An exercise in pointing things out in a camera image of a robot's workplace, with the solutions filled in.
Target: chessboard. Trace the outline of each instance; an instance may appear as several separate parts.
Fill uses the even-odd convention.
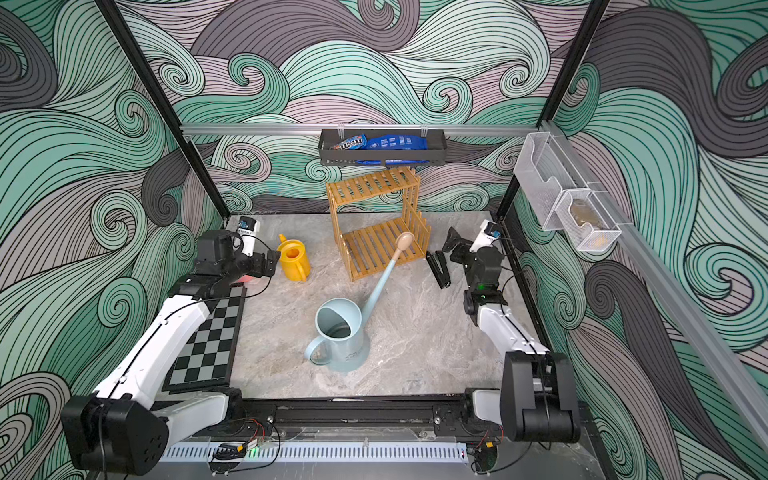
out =
[[[245,292],[242,283],[236,284],[230,288],[229,298],[218,300],[181,349],[165,377],[163,391],[179,393],[229,385]]]

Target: gray marble surface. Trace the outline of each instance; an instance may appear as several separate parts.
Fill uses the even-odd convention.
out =
[[[342,231],[380,223],[398,214],[341,214]],[[317,336],[314,318],[326,300],[342,296],[362,307],[380,274],[350,282],[333,242],[330,215],[263,215],[258,237],[271,248],[278,234],[306,244],[312,272],[306,283],[288,280],[278,267],[269,288],[246,300],[230,384],[247,398],[404,395],[463,392],[501,385],[502,363],[490,339],[464,314],[462,268],[449,260],[452,285],[440,290],[425,260],[395,268],[366,325],[367,361],[350,373],[331,372],[303,358]],[[448,228],[474,239],[488,212],[427,213],[430,250],[438,250]],[[509,272],[502,272],[502,282]],[[260,291],[266,279],[246,284]],[[514,315],[535,336],[517,283],[504,291]]]

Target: light blue watering can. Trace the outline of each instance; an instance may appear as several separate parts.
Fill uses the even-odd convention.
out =
[[[305,359],[336,372],[352,372],[366,361],[371,345],[364,327],[400,253],[410,247],[412,241],[413,233],[410,232],[403,232],[397,237],[395,253],[362,312],[357,303],[347,298],[328,300],[317,309],[315,327],[319,335],[304,350]],[[315,352],[320,346],[325,347],[326,353],[318,359]]]

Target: wooden shelf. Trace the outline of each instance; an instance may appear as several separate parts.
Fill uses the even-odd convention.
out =
[[[329,198],[332,197],[336,206],[341,207],[405,188],[418,188],[419,179],[410,168],[397,167],[326,184],[326,186]]]
[[[407,231],[409,229],[406,228],[402,218],[396,218],[371,227],[344,233],[342,238],[353,267],[351,269],[352,280],[383,272],[389,259],[395,253],[395,238]],[[400,254],[395,265],[402,265],[424,257],[424,250],[414,242],[408,250]]]
[[[420,183],[421,177],[414,170],[397,167],[326,184],[336,245],[352,281],[383,272],[395,253],[395,239],[402,232],[413,233],[414,239],[411,247],[400,254],[396,265],[425,257],[432,228],[416,209]],[[339,207],[398,190],[402,190],[400,218],[341,233]]]

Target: wave pattern wallpaper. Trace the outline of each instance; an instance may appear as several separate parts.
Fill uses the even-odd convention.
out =
[[[183,122],[534,125],[588,1],[119,4]],[[327,211],[326,182],[375,170],[320,165],[317,137],[195,141],[236,212]],[[419,168],[419,206],[494,209],[522,141],[451,139],[449,164]],[[346,208],[397,210],[398,195]]]
[[[768,391],[768,2],[609,12],[555,123]],[[619,477],[768,478],[768,455],[621,248],[515,199],[515,246]]]
[[[0,2],[0,476],[84,478],[58,414],[218,227],[91,0]]]

